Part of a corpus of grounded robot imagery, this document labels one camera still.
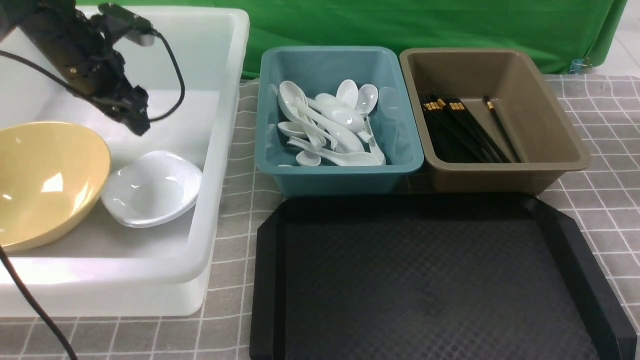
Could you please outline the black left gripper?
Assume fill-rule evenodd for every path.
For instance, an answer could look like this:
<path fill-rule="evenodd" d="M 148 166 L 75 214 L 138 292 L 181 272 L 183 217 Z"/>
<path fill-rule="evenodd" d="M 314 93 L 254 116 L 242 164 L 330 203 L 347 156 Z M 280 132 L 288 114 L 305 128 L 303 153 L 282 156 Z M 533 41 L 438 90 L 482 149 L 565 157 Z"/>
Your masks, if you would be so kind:
<path fill-rule="evenodd" d="M 106 117 L 124 125 L 141 137 L 151 128 L 148 114 L 149 94 L 133 86 L 125 75 L 125 59 L 116 50 L 90 55 L 84 61 L 65 68 L 70 86 L 89 98 Z"/>

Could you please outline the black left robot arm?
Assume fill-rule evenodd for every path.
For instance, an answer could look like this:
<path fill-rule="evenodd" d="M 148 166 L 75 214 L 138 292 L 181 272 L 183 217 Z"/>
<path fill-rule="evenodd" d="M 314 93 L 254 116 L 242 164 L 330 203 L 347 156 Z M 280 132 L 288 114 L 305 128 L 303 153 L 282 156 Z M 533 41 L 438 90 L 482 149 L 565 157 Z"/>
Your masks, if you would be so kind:
<path fill-rule="evenodd" d="M 1 38 L 18 28 L 64 79 L 62 86 L 106 117 L 143 136 L 151 127 L 149 95 L 130 84 L 114 45 L 128 38 L 153 44 L 152 23 L 114 3 L 87 17 L 74 0 L 3 0 Z"/>

